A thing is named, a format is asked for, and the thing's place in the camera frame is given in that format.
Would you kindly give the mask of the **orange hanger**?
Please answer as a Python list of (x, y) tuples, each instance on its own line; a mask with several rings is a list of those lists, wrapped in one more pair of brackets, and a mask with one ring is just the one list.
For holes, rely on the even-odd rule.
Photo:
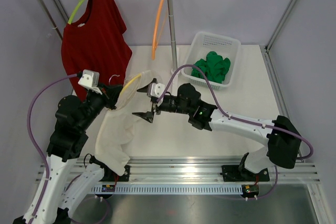
[(153, 30), (153, 38), (152, 38), (152, 49), (151, 49), (151, 59), (152, 60), (155, 60), (155, 53), (159, 45), (160, 38), (163, 32), (163, 28), (164, 28), (164, 25), (165, 25), (165, 22), (168, 16), (168, 11), (166, 11), (163, 21), (160, 22), (164, 2), (165, 0), (160, 0), (157, 13), (156, 13), (154, 30)]

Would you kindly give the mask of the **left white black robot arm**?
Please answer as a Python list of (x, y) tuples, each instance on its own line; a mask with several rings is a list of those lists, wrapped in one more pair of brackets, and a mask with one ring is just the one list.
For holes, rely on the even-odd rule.
[(81, 102), (68, 95), (58, 103), (56, 125), (47, 148), (47, 165), (28, 211), (14, 223), (70, 223), (71, 217), (91, 188), (100, 180), (115, 180), (113, 167), (92, 157), (85, 171), (65, 189), (88, 136), (87, 128), (104, 108), (115, 109), (122, 85), (98, 86)]

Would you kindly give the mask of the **white t shirt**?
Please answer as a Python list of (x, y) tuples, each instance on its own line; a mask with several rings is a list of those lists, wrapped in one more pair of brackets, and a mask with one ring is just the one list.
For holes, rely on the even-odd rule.
[(151, 107), (150, 98), (137, 92), (137, 89), (148, 85), (153, 78), (162, 81), (161, 76), (153, 70), (142, 72), (142, 76), (119, 95), (116, 109), (106, 112), (98, 132), (94, 156), (119, 176), (124, 175), (125, 165), (130, 160), (122, 145), (133, 140), (136, 125), (141, 120), (132, 112), (146, 112)]

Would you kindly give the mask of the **yellow hanger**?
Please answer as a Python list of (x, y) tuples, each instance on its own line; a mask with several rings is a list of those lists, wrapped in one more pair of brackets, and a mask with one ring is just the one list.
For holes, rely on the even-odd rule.
[[(113, 77), (119, 77), (120, 75), (119, 74), (113, 74), (110, 78), (109, 78), (109, 83), (111, 82), (112, 78)], [(140, 77), (142, 76), (142, 73), (138, 73), (136, 76), (134, 76), (130, 81), (128, 81), (126, 83), (126, 85), (122, 88), (121, 92), (120, 92), (120, 95), (122, 95), (126, 89), (137, 79), (139, 79)]]

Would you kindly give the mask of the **green t shirt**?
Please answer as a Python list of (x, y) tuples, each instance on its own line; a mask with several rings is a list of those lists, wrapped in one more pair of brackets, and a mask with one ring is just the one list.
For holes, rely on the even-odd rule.
[(194, 65), (202, 70), (209, 81), (222, 83), (229, 72), (231, 61), (215, 51), (210, 51), (206, 59), (200, 59)]

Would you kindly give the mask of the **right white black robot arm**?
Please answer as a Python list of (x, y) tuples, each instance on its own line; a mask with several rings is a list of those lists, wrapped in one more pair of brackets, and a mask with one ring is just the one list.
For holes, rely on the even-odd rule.
[(154, 115), (161, 112), (186, 114), (188, 122), (198, 130), (229, 132), (263, 145), (255, 152), (244, 154), (238, 165), (222, 166), (222, 176), (226, 182), (267, 182), (269, 177), (264, 173), (268, 168), (295, 167), (301, 136), (285, 116), (262, 120), (222, 113), (219, 106), (202, 101), (201, 94), (190, 83), (179, 86), (176, 95), (164, 91), (164, 85), (156, 79), (137, 91), (146, 93), (152, 106), (150, 111), (136, 112), (135, 115), (150, 123)]

